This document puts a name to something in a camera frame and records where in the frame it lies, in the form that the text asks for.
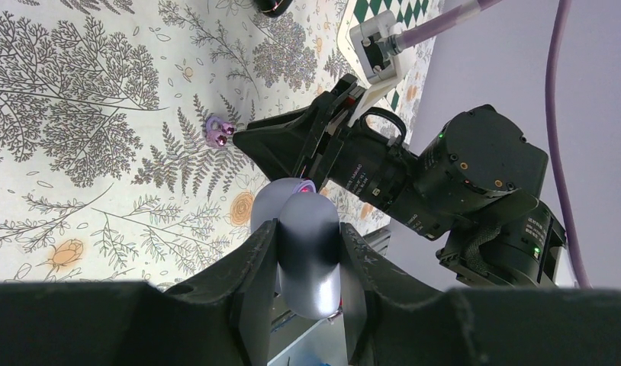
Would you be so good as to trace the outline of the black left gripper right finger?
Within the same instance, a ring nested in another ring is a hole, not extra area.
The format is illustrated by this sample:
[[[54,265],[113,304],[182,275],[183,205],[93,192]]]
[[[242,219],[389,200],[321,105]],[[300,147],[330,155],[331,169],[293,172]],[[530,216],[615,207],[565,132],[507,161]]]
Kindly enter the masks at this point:
[[[438,291],[340,227],[351,365],[621,365],[621,291]]]

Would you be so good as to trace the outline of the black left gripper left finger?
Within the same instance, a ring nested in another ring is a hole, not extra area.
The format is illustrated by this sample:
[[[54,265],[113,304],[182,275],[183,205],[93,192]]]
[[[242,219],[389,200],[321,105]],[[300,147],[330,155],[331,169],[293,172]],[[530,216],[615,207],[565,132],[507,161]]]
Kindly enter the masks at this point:
[[[277,223],[166,291],[146,282],[0,284],[0,365],[265,365]]]

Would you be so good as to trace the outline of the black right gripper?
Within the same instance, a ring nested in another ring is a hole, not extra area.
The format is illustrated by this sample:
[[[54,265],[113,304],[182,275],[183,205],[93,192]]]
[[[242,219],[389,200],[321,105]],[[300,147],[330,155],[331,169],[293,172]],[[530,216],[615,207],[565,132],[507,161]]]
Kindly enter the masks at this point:
[[[234,135],[234,145],[268,180],[306,178],[320,188],[330,177],[364,92],[356,76],[346,74],[307,107],[251,123]]]

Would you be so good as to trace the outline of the purple clip earbuds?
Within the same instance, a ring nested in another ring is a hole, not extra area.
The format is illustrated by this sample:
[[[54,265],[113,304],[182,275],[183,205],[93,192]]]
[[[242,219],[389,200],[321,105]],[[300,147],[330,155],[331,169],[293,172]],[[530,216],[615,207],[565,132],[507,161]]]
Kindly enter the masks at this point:
[[[206,141],[211,147],[225,147],[235,132],[233,123],[216,115],[211,115],[205,122]]]

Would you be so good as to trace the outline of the silver computer mouse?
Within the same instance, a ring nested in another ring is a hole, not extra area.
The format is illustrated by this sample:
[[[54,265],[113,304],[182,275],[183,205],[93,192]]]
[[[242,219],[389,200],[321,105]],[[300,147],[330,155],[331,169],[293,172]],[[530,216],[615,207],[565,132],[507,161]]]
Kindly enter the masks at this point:
[[[277,220],[275,292],[295,314],[319,320],[340,302],[339,214],[319,193],[293,193],[301,178],[269,182],[256,195],[250,217],[254,231]]]

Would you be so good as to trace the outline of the black earbud charging case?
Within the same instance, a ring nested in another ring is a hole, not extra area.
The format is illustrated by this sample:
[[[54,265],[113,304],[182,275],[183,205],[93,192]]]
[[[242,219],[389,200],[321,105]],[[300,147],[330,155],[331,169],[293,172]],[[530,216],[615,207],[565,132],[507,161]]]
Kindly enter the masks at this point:
[[[253,0],[256,8],[269,18],[277,18],[283,15],[292,2],[292,0]]]

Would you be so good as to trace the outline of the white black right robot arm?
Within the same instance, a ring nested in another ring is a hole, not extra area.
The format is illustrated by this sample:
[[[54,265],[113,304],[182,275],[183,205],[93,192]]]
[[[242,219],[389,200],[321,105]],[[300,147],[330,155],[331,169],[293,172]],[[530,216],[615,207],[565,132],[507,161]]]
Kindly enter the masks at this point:
[[[565,229],[539,199],[547,154],[489,104],[449,120],[420,154],[404,122],[366,107],[355,76],[306,108],[258,120],[234,145],[271,180],[328,181],[418,235],[471,287],[551,287]]]

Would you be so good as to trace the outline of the green white chessboard mat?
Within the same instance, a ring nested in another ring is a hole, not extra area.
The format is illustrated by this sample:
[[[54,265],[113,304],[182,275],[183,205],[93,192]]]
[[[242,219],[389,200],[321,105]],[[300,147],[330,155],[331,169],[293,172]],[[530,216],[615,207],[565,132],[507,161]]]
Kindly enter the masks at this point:
[[[388,33],[399,34],[440,15],[444,4],[444,1],[337,1],[338,25],[335,54],[341,70],[336,71],[336,76],[339,78],[346,73],[351,73],[359,78],[361,85],[369,86],[354,50],[354,43],[349,34],[351,29],[387,12],[394,18],[392,25],[388,26]],[[428,40],[401,54],[401,58],[406,62],[408,74],[380,100],[382,107],[399,114],[401,110],[409,108],[420,98],[433,44],[433,40]]]

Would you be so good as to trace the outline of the floral tablecloth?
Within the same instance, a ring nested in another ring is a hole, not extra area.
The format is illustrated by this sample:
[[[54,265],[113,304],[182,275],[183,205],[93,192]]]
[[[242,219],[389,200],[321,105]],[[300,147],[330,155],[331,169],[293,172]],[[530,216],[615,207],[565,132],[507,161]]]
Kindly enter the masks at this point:
[[[0,1],[0,282],[140,279],[161,289],[249,235],[266,178],[242,130],[359,75],[351,27],[441,1]]]

